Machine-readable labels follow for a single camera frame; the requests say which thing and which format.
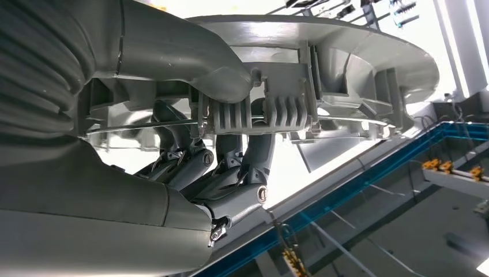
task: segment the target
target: light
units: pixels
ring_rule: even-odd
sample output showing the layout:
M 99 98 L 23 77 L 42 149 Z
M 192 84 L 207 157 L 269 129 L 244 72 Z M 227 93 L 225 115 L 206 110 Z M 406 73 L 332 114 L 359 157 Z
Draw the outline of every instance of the light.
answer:
M 329 115 L 329 112 L 323 108 L 318 108 L 318 115 Z
M 481 272 L 485 276 L 489 276 L 489 259 L 485 260 L 477 267 L 477 271 Z
M 487 82 L 489 80 L 489 64 L 487 63 L 486 48 L 484 47 L 482 31 L 480 30 L 479 18 L 477 16 L 477 9 L 475 8 L 474 1 L 475 0 L 467 0 L 466 3 L 469 10 L 472 29 L 474 31 L 475 41 L 477 43 L 477 50 L 479 51 L 480 61 L 482 62 L 482 68 L 484 69 L 484 75 L 486 76 Z
M 370 129 L 370 124 L 366 121 L 362 121 L 362 129 L 368 131 Z
M 455 62 L 455 68 L 457 69 L 460 85 L 462 86 L 462 93 L 465 98 L 470 97 L 469 87 L 467 86 L 467 80 L 465 79 L 464 69 L 462 67 L 462 61 L 460 60 L 460 56 L 458 54 L 457 43 L 455 42 L 455 35 L 453 34 L 452 24 L 450 22 L 450 17 L 448 16 L 448 10 L 446 8 L 447 0 L 438 0 L 438 4 L 440 7 L 441 20 L 445 23 L 445 31 L 446 36 L 448 38 L 448 44 L 452 50 L 453 60 Z
M 382 138 L 386 139 L 390 136 L 390 129 L 388 126 L 385 126 L 382 130 Z

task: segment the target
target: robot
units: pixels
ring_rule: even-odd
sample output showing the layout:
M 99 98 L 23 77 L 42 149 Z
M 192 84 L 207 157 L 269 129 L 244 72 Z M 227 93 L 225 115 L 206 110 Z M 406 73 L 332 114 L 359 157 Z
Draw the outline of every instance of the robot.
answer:
M 314 140 L 342 126 L 363 132 L 365 120 L 369 137 L 409 128 L 402 96 L 419 100 L 433 91 L 431 57 L 375 32 L 304 20 L 189 21 L 132 0 L 1 1 L 0 275 L 190 271 L 265 203 L 276 133 L 307 130 Z M 320 67 L 332 57 L 321 50 L 328 34 L 345 45 L 356 43 L 355 34 L 367 44 L 385 38 L 387 48 L 398 48 L 379 49 L 383 65 L 395 64 L 365 62 L 379 58 L 375 51 L 361 59 L 337 53 L 353 68 L 374 65 L 375 74 L 333 78 Z M 262 54 L 295 49 L 298 60 L 257 59 L 244 46 Z M 371 92 L 360 92 L 370 81 L 390 90 L 370 101 Z M 356 94 L 325 96 L 321 86 Z M 265 97 L 252 100 L 258 87 Z M 190 119 L 172 106 L 181 98 L 189 100 Z M 108 115 L 121 107 L 152 109 L 151 121 L 114 126 Z M 323 116 L 319 107 L 345 109 Z M 87 142 L 88 134 L 145 127 L 160 136 L 160 156 L 134 175 L 104 164 Z M 217 136 L 216 157 L 202 141 L 206 134 Z M 249 135 L 245 153 L 242 134 Z M 218 166 L 206 173 L 214 159 Z

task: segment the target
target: metal rod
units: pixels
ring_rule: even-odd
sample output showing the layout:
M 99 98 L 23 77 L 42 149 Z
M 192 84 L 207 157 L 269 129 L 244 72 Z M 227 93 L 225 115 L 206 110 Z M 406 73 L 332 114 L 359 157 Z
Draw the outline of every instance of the metal rod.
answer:
M 188 125 L 188 124 L 198 124 L 198 122 L 196 120 L 193 120 L 193 119 L 185 119 L 185 120 L 178 120 L 178 121 L 167 121 L 167 122 L 148 122 L 148 123 L 131 124 L 131 125 L 124 125 L 124 126 L 114 126 L 114 127 L 106 127 L 106 128 L 98 128 L 98 129 L 93 129 L 93 130 L 87 130 L 85 132 L 85 134 L 98 134 L 98 133 L 108 133 L 108 132 L 118 132 L 118 131 L 156 128 L 156 127 L 165 127 L 165 126 Z
M 368 276 L 377 277 L 373 272 L 370 271 L 365 265 L 362 264 L 355 256 L 353 256 L 348 250 L 346 250 L 339 242 L 337 242 L 333 237 L 331 237 L 323 228 L 319 227 L 314 221 L 311 221 L 311 225 L 314 226 L 323 236 L 325 236 L 331 243 L 333 243 L 339 250 L 341 250 L 345 255 L 347 255 L 358 267 L 360 267 Z
M 376 186 L 376 185 L 370 185 L 372 188 L 374 189 L 378 189 L 382 192 L 385 192 L 385 193 L 388 193 L 388 194 L 391 194 L 391 195 L 400 195 L 400 196 L 406 196 L 406 194 L 403 194 L 403 193 L 399 193 L 399 192 L 391 192 L 390 190 L 387 190 L 387 189 L 383 189 L 379 186 Z
M 337 218 L 339 218 L 341 221 L 343 221 L 346 225 L 350 226 L 351 228 L 353 229 L 356 229 L 356 227 L 351 224 L 350 222 L 348 222 L 346 219 L 342 218 L 339 214 L 335 213 L 333 210 L 331 210 L 331 212 L 336 215 Z M 412 270 L 409 266 L 405 265 L 401 260 L 399 260 L 398 258 L 396 258 L 394 255 L 392 255 L 389 251 L 385 250 L 385 248 L 381 247 L 380 245 L 376 244 L 373 240 L 371 240 L 369 237 L 366 238 L 368 242 L 370 242 L 371 244 L 373 244 L 375 247 L 377 247 L 378 249 L 380 249 L 382 252 L 384 252 L 384 254 L 386 254 L 387 256 L 389 256 L 391 259 L 393 259 L 395 262 L 397 262 L 399 265 L 401 265 L 402 267 L 404 267 L 407 271 L 409 271 L 410 273 L 418 276 L 418 277 L 425 277 L 419 273 L 417 273 L 416 271 Z
M 368 119 L 368 118 L 355 118 L 355 117 L 330 117 L 329 115 L 319 115 L 319 120 L 346 120 L 346 121 L 358 121 L 358 122 L 368 122 L 372 124 L 377 124 L 381 126 L 394 127 L 393 125 L 389 125 L 384 121 Z
M 375 247 L 377 247 L 380 251 L 382 251 L 385 255 L 389 256 L 391 259 L 393 259 L 395 262 L 397 262 L 399 265 L 401 265 L 402 267 L 404 267 L 407 271 L 409 271 L 410 273 L 418 276 L 418 277 L 425 277 L 424 275 L 421 275 L 419 273 L 417 273 L 416 271 L 412 270 L 409 266 L 405 265 L 401 260 L 399 260 L 398 258 L 396 258 L 394 255 L 392 255 L 391 253 L 389 253 L 389 251 L 385 250 L 383 247 L 381 247 L 380 245 L 376 244 L 373 240 L 371 240 L 370 238 L 367 238 L 367 240 L 373 244 Z
M 332 213 L 332 214 L 334 214 L 334 215 L 336 215 L 336 217 L 337 217 L 338 219 L 340 219 L 341 221 L 343 221 L 343 222 L 344 222 L 346 225 L 348 225 L 348 226 L 352 227 L 352 229 L 356 229 L 356 227 L 355 227 L 353 224 L 351 224 L 350 222 L 348 222 L 346 219 L 342 218 L 342 217 L 341 217 L 339 214 L 337 214 L 335 211 L 331 210 L 331 213 Z

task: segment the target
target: metal bar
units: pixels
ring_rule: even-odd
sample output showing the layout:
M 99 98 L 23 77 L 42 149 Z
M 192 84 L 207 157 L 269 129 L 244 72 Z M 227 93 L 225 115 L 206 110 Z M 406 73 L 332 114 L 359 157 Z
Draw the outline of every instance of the metal bar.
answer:
M 365 265 L 362 264 L 355 256 L 353 256 L 348 250 L 346 250 L 340 243 L 338 243 L 333 237 L 331 237 L 323 228 L 317 225 L 315 222 L 311 222 L 311 225 L 314 226 L 323 236 L 325 236 L 331 243 L 333 243 L 338 249 L 340 249 L 347 257 L 349 257 L 359 268 L 361 268 L 368 276 L 377 277 L 373 272 L 370 271 Z
M 429 182 L 424 182 L 421 186 L 419 186 L 419 189 L 420 193 L 416 195 L 418 200 L 417 202 L 413 201 L 413 195 L 408 194 L 404 197 L 395 199 L 392 203 L 389 203 L 380 211 L 373 214 L 369 214 L 368 209 L 357 210 L 354 214 L 352 214 L 352 216 L 355 218 L 364 218 L 364 220 L 359 222 L 353 232 L 343 233 L 342 237 L 338 238 L 338 241 L 343 245 L 343 247 L 352 249 L 356 244 L 362 242 L 370 234 L 409 211 L 430 195 L 433 195 L 438 191 L 439 186 L 432 185 Z M 340 257 L 341 254 L 342 252 L 334 248 L 332 245 L 327 245 L 324 250 L 320 250 L 320 252 L 316 253 L 315 255 L 308 257 L 304 262 L 306 263 L 309 272 L 316 274 L 324 268 L 325 264 L 330 264 L 332 261 Z
M 381 247 L 380 245 L 376 244 L 373 240 L 371 240 L 370 238 L 367 238 L 367 240 L 373 244 L 375 247 L 377 247 L 380 251 L 382 251 L 382 253 L 384 253 L 385 255 L 389 256 L 391 259 L 393 259 L 395 262 L 397 262 L 399 265 L 401 265 L 402 267 L 404 267 L 407 271 L 409 271 L 410 273 L 418 276 L 418 277 L 425 277 L 424 275 L 421 275 L 419 273 L 417 273 L 416 271 L 412 270 L 409 266 L 405 265 L 401 260 L 399 260 L 398 258 L 396 258 L 394 255 L 392 255 L 391 253 L 389 253 L 389 251 L 385 250 L 383 247 Z
M 446 137 L 466 138 L 463 134 L 458 134 L 455 128 L 456 124 L 458 123 L 440 122 L 433 124 L 424 133 L 397 144 L 395 148 L 384 153 L 385 156 L 376 158 L 372 163 L 366 164 L 367 170 L 363 173 L 354 171 L 348 176 L 341 178 L 336 184 L 316 193 L 313 197 L 308 198 L 307 201 L 302 201 L 302 204 L 288 211 L 279 220 L 285 221 L 294 231 L 300 231 L 309 224 L 300 213 L 305 213 L 309 218 L 316 220 L 361 192 L 369 184 L 374 184 L 418 154 L 423 153 L 431 145 L 442 141 Z M 468 125 L 467 128 L 473 140 L 488 140 L 486 124 L 473 123 Z M 328 180 L 326 176 L 319 178 L 310 186 L 314 187 L 326 182 Z M 234 272 L 249 261 L 252 261 L 260 253 L 271 249 L 279 243 L 276 232 L 272 228 L 273 225 L 266 223 L 256 226 L 249 234 L 239 238 L 238 245 L 231 249 L 226 246 L 226 251 L 223 249 L 221 254 L 216 253 L 207 266 L 194 271 L 192 276 L 198 274 L 199 277 L 222 277 Z
M 406 194 L 399 193 L 399 192 L 391 192 L 390 190 L 383 189 L 383 188 L 381 188 L 381 187 L 379 187 L 379 186 L 376 186 L 376 185 L 370 185 L 370 186 L 371 186 L 372 188 L 374 188 L 374 189 L 378 189 L 378 190 L 380 190 L 380 191 L 382 191 L 382 192 L 385 192 L 385 193 L 388 193 L 388 194 L 390 194 L 390 195 L 406 196 Z
M 356 121 L 356 122 L 368 122 L 372 124 L 377 124 L 381 126 L 394 127 L 388 123 L 380 120 L 368 119 L 368 118 L 355 118 L 355 117 L 330 117 L 329 115 L 318 115 L 319 120 L 346 120 L 346 121 Z
M 268 252 L 261 253 L 261 255 L 255 258 L 255 261 L 263 276 L 281 277 L 279 270 Z
M 454 174 L 446 174 L 440 171 L 423 169 L 425 179 L 436 185 L 475 197 L 489 199 L 489 180 L 487 177 L 480 181 L 475 181 L 468 173 L 457 170 L 453 172 Z
M 113 126 L 113 127 L 87 130 L 85 132 L 85 134 L 98 134 L 98 133 L 118 132 L 118 131 L 156 128 L 156 127 L 175 126 L 175 125 L 189 125 L 189 124 L 198 124 L 198 122 L 196 120 L 193 120 L 193 119 L 185 119 L 185 120 L 178 120 L 178 121 L 167 121 L 167 122 L 148 122 L 148 123 L 131 124 L 131 125 L 124 125 L 124 126 Z
M 456 160 L 453 163 L 453 167 L 455 169 L 458 169 L 462 166 L 464 166 L 466 163 L 470 163 L 472 160 L 476 159 L 478 156 L 482 154 L 482 152 L 486 151 L 489 149 L 489 141 L 486 141 L 485 143 L 477 146 L 474 150 L 470 150 L 467 152 L 463 157 L 460 159 Z
M 336 217 L 338 219 L 340 219 L 341 221 L 343 221 L 346 225 L 350 226 L 351 228 L 353 229 L 356 229 L 356 227 L 351 224 L 349 221 L 347 221 L 346 219 L 342 218 L 339 214 L 335 213 L 334 211 L 331 211 L 334 215 L 336 215 Z M 416 271 L 412 270 L 409 266 L 405 265 L 401 260 L 399 260 L 398 258 L 396 258 L 394 255 L 392 255 L 391 253 L 389 253 L 389 251 L 385 250 L 383 247 L 381 247 L 380 245 L 378 245 L 377 243 L 375 243 L 371 238 L 367 237 L 366 240 L 368 242 L 370 242 L 371 244 L 373 244 L 375 247 L 377 247 L 380 251 L 382 251 L 384 254 L 386 254 L 387 256 L 389 256 L 391 259 L 393 259 L 395 262 L 397 262 L 399 265 L 401 265 L 402 267 L 404 267 L 407 271 L 409 271 L 410 273 L 418 276 L 418 277 L 425 277 L 419 273 L 417 273 Z

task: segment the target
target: metal frame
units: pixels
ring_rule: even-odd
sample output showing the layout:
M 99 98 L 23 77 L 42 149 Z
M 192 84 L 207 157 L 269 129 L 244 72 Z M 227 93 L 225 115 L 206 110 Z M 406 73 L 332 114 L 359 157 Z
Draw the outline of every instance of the metal frame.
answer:
M 415 140 L 402 145 L 396 152 L 375 164 L 365 165 L 365 170 L 356 176 L 341 180 L 339 186 L 333 191 L 328 191 L 326 195 L 318 195 L 319 199 L 310 199 L 307 207 L 298 207 L 295 214 L 288 217 L 285 222 L 296 232 L 308 226 L 311 221 L 324 216 L 331 210 L 345 203 L 354 195 L 361 192 L 366 187 L 379 181 L 390 174 L 393 170 L 406 164 L 420 153 L 428 150 L 433 145 L 441 142 L 445 138 L 467 139 L 465 133 L 460 132 L 461 123 L 442 122 L 428 132 L 421 134 Z M 488 134 L 485 124 L 466 124 L 467 133 L 473 140 L 487 141 Z M 276 232 L 268 230 L 259 235 L 256 239 L 237 249 L 208 268 L 202 270 L 197 276 L 227 276 L 244 264 L 248 263 L 260 253 L 269 250 L 277 245 L 278 238 Z

